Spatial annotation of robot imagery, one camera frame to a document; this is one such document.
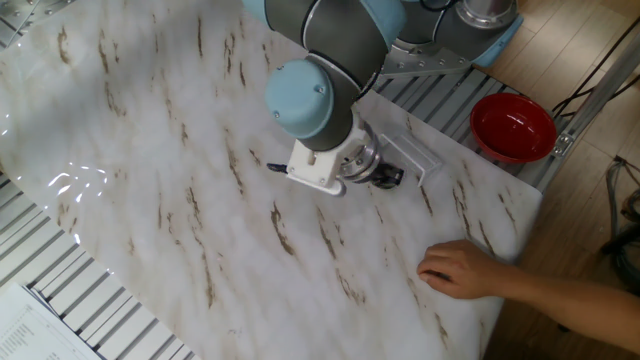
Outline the person's bare hand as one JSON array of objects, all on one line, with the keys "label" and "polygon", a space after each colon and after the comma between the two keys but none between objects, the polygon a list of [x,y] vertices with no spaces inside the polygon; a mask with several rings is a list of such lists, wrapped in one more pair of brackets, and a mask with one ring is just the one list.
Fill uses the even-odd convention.
[{"label": "person's bare hand", "polygon": [[430,246],[417,266],[418,277],[455,299],[501,297],[517,269],[493,259],[468,240]]}]

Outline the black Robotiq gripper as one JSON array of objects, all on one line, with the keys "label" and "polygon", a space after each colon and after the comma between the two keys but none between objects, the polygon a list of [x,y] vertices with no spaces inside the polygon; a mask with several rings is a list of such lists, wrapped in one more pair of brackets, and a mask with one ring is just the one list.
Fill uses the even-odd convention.
[{"label": "black Robotiq gripper", "polygon": [[370,182],[373,186],[390,190],[398,187],[404,177],[404,171],[401,168],[389,163],[381,163],[373,171]]}]

